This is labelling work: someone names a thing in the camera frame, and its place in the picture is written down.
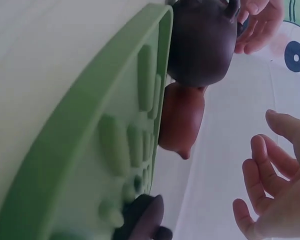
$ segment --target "white surface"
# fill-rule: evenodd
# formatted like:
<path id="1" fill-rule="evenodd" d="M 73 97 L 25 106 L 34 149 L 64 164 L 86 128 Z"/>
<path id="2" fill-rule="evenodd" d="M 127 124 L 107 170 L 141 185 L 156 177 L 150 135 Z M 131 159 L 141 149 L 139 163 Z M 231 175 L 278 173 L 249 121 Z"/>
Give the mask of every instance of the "white surface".
<path id="1" fill-rule="evenodd" d="M 265 112 L 300 118 L 300 76 L 257 57 L 235 55 L 226 78 L 206 91 L 205 103 L 193 159 L 160 149 L 152 193 L 164 197 L 163 223 L 174 229 L 175 240 L 244 240 L 232 202 L 249 203 L 242 163 L 251 157 L 250 139 L 266 134 L 293 154 L 290 144 L 268 128 Z"/>

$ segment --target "dark purple teapot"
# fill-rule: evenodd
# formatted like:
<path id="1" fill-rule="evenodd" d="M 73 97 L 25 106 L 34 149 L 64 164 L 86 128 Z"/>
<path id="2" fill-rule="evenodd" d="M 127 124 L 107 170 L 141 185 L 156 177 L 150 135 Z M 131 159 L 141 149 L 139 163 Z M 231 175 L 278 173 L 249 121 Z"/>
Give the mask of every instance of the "dark purple teapot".
<path id="1" fill-rule="evenodd" d="M 168 74 L 187 87 L 222 80 L 242 30 L 237 23 L 240 0 L 179 0 L 172 8 Z"/>

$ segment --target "raised bump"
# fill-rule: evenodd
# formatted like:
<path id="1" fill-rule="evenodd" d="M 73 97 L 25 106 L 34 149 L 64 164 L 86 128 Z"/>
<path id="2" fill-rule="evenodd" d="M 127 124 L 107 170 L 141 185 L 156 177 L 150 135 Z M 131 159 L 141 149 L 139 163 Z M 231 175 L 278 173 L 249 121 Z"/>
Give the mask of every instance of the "raised bump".
<path id="1" fill-rule="evenodd" d="M 115 228 L 121 228 L 125 223 L 121 211 L 108 200 L 103 200 L 100 203 L 98 215 L 102 220 Z"/>
<path id="2" fill-rule="evenodd" d="M 149 149 L 149 158 L 152 157 L 154 152 L 154 144 L 155 144 L 155 136 L 153 134 L 150 135 L 150 149 Z"/>
<path id="3" fill-rule="evenodd" d="M 161 92 L 161 76 L 159 74 L 155 75 L 154 81 L 154 94 L 153 94 L 153 107 L 151 111 L 148 113 L 148 118 L 156 119 L 158 116 L 159 110 L 159 100 L 160 100 L 160 92 Z"/>
<path id="4" fill-rule="evenodd" d="M 143 159 L 143 132 L 130 125 L 127 130 L 131 166 L 139 168 Z"/>
<path id="5" fill-rule="evenodd" d="M 151 135 L 149 132 L 143 132 L 143 161 L 147 161 L 150 155 Z"/>
<path id="6" fill-rule="evenodd" d="M 139 194 L 142 189 L 142 178 L 139 175 L 136 175 L 133 184 L 135 191 Z"/>
<path id="7" fill-rule="evenodd" d="M 143 181 L 143 184 L 147 184 L 148 182 L 148 178 L 147 178 L 147 170 L 143 169 L 142 171 L 142 181 Z"/>
<path id="8" fill-rule="evenodd" d="M 98 125 L 99 139 L 108 167 L 115 176 L 130 172 L 130 154 L 126 127 L 115 117 L 104 115 Z"/>
<path id="9" fill-rule="evenodd" d="M 154 104 L 156 58 L 150 45 L 144 45 L 138 54 L 138 99 L 140 111 L 149 112 Z"/>
<path id="10" fill-rule="evenodd" d="M 133 185 L 125 183 L 122 188 L 122 198 L 124 203 L 130 204 L 136 198 L 136 191 Z"/>

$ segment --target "teapot spout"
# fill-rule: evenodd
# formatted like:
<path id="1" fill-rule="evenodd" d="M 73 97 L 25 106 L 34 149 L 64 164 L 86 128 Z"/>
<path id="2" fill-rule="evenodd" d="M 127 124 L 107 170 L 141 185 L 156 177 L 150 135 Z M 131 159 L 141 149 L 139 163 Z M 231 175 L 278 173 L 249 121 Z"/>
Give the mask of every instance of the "teapot spout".
<path id="1" fill-rule="evenodd" d="M 180 150 L 177 152 L 177 154 L 179 154 L 179 156 L 184 159 L 184 160 L 188 160 L 190 158 L 190 150 Z"/>
<path id="2" fill-rule="evenodd" d="M 224 10 L 224 15 L 233 22 L 240 9 L 240 0 L 229 0 L 228 6 Z"/>

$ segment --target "finger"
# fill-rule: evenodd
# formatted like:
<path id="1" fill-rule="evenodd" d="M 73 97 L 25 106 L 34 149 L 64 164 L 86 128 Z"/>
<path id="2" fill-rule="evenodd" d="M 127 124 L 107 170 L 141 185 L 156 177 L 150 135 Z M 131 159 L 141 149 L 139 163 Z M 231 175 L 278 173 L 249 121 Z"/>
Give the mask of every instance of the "finger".
<path id="1" fill-rule="evenodd" d="M 260 22 L 258 21 L 258 23 L 255 25 L 255 28 L 253 30 L 252 35 L 246 40 L 247 42 L 252 41 L 254 38 L 258 37 L 260 35 L 260 33 L 262 33 L 262 31 L 265 28 L 266 23 L 265 22 Z"/>
<path id="2" fill-rule="evenodd" d="M 264 187 L 260 181 L 259 170 L 256 162 L 252 159 L 246 160 L 242 165 L 245 188 L 256 214 L 262 215 L 272 199 L 266 197 Z"/>
<path id="3" fill-rule="evenodd" d="M 266 46 L 270 40 L 277 33 L 278 28 L 280 27 L 282 21 L 278 20 L 270 20 L 267 21 L 263 27 L 262 32 L 258 34 L 258 36 L 254 37 L 244 48 L 244 52 L 246 54 L 252 54 L 261 50 L 264 46 Z"/>
<path id="4" fill-rule="evenodd" d="M 300 119 L 271 110 L 266 112 L 265 117 L 272 131 L 293 144 L 294 153 L 300 165 Z"/>
<path id="5" fill-rule="evenodd" d="M 278 171 L 288 179 L 294 178 L 300 170 L 297 160 L 287 154 L 270 137 L 263 134 L 260 136 L 264 139 L 268 156 Z"/>
<path id="6" fill-rule="evenodd" d="M 232 204 L 233 214 L 235 222 L 243 233 L 243 235 L 249 240 L 261 240 L 261 236 L 258 236 L 255 231 L 255 222 L 250 216 L 247 204 L 242 199 L 236 199 Z"/>
<path id="7" fill-rule="evenodd" d="M 269 0 L 249 0 L 246 9 L 251 15 L 259 14 L 269 3 Z"/>
<path id="8" fill-rule="evenodd" d="M 248 19 L 248 17 L 249 17 L 249 12 L 245 8 L 241 8 L 236 19 L 239 23 L 244 24 L 244 22 Z"/>
<path id="9" fill-rule="evenodd" d="M 264 190 L 273 197 L 277 196 L 289 183 L 277 175 L 268 158 L 265 140 L 260 135 L 251 139 L 251 150 Z"/>
<path id="10" fill-rule="evenodd" d="M 243 42 L 238 42 L 235 44 L 235 48 L 234 48 L 234 52 L 236 54 L 243 54 L 244 53 L 244 48 L 245 48 L 246 44 Z"/>
<path id="11" fill-rule="evenodd" d="M 237 39 L 237 43 L 245 42 L 254 32 L 255 26 L 257 25 L 258 21 L 255 18 L 250 18 L 248 27 L 243 31 L 240 37 Z"/>
<path id="12" fill-rule="evenodd" d="M 295 135 L 300 132 L 300 119 L 273 110 L 266 112 L 265 119 L 272 131 L 293 144 Z"/>

